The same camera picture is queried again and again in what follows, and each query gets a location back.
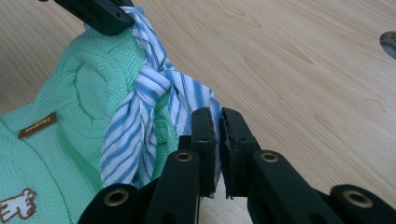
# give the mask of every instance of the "mint green sweater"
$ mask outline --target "mint green sweater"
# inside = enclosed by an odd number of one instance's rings
[[[78,221],[102,188],[100,154],[107,124],[144,60],[130,30],[117,36],[88,30],[70,44],[32,103],[0,116],[0,220]],[[159,137],[154,177],[177,149],[168,98],[165,94],[155,108]],[[53,112],[55,123],[18,139],[20,130]],[[20,212],[14,214],[13,206]]]

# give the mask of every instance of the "wood grain surface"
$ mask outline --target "wood grain surface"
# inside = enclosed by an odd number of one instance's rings
[[[241,112],[262,148],[328,193],[353,184],[396,207],[392,0],[151,0],[178,70]],[[0,114],[35,99],[81,22],[53,2],[0,1]],[[200,223],[249,223],[246,200],[204,200]]]

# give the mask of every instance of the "blue striped shirt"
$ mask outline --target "blue striped shirt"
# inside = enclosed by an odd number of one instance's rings
[[[157,135],[154,108],[170,90],[168,110],[178,135],[191,134],[191,113],[209,107],[219,139],[220,104],[213,91],[197,80],[180,73],[139,7],[122,7],[134,18],[132,35],[145,51],[133,90],[111,119],[102,147],[101,176],[104,187],[115,183],[143,187],[149,183],[155,167]],[[219,144],[216,152],[216,179],[219,178]]]

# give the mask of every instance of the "clothing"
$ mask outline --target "clothing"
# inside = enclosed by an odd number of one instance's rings
[[[162,95],[170,91],[169,113],[178,135],[191,134],[191,113],[202,107],[210,108],[219,135],[220,105],[211,89],[178,72],[170,63],[142,8],[122,9],[134,18],[132,34],[145,51],[146,60],[134,90],[110,121],[102,148],[102,181],[104,187],[115,183],[142,187],[151,180],[156,162],[157,134],[152,124],[152,108]],[[219,176],[219,144],[216,170]]]
[[[131,28],[77,37],[35,100],[0,116],[1,221],[77,223],[103,186],[144,186],[200,107],[219,134],[213,91],[176,71],[142,9],[123,9]]]

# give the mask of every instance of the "sweater tag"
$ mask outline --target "sweater tag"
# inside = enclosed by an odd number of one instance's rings
[[[52,113],[48,116],[46,116],[44,119],[40,120],[39,122],[22,129],[20,131],[20,134],[18,134],[18,139],[22,139],[24,137],[27,137],[29,135],[32,135],[34,133],[37,133],[38,131],[50,126],[52,123],[56,122],[56,113]]]

